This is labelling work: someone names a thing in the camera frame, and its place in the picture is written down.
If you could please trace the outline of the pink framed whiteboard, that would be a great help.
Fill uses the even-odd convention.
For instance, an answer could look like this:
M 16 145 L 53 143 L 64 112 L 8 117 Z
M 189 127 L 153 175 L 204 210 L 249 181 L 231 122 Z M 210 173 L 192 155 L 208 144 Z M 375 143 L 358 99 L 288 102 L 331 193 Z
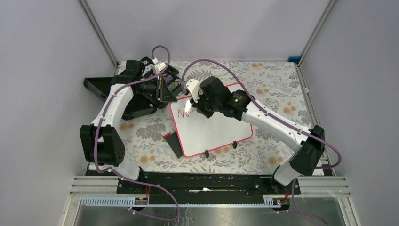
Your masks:
M 174 126 L 184 157 L 247 140 L 253 135 L 251 124 L 227 118 L 216 112 L 209 119 L 191 107 L 191 96 L 169 104 Z

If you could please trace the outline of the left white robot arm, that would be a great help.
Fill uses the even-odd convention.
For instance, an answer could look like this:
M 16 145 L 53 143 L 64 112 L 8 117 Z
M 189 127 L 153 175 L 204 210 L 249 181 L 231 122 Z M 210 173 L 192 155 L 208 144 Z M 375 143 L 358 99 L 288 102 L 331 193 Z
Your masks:
M 123 113 L 134 97 L 134 86 L 155 80 L 160 83 L 161 75 L 170 62 L 153 59 L 153 76 L 133 79 L 126 75 L 116 75 L 110 86 L 109 95 L 96 118 L 90 125 L 80 128 L 80 138 L 86 161 L 95 165 L 98 173 L 112 172 L 128 181 L 128 188 L 139 194 L 145 190 L 146 181 L 139 176 L 140 167 L 129 164 L 125 159 L 125 146 L 119 136 L 119 123 Z

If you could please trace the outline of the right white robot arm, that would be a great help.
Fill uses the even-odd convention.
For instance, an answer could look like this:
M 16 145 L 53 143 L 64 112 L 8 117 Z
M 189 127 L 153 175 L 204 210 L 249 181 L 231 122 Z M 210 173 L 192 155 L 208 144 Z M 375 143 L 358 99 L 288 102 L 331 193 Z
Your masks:
M 214 76 L 202 82 L 190 79 L 185 87 L 192 96 L 191 105 L 206 118 L 218 112 L 227 118 L 254 125 L 278 138 L 294 152 L 271 177 L 270 188 L 274 193 L 283 193 L 294 179 L 311 176 L 315 171 L 325 148 L 321 142 L 324 137 L 322 127 L 300 126 L 255 100 L 244 87 L 230 91 Z

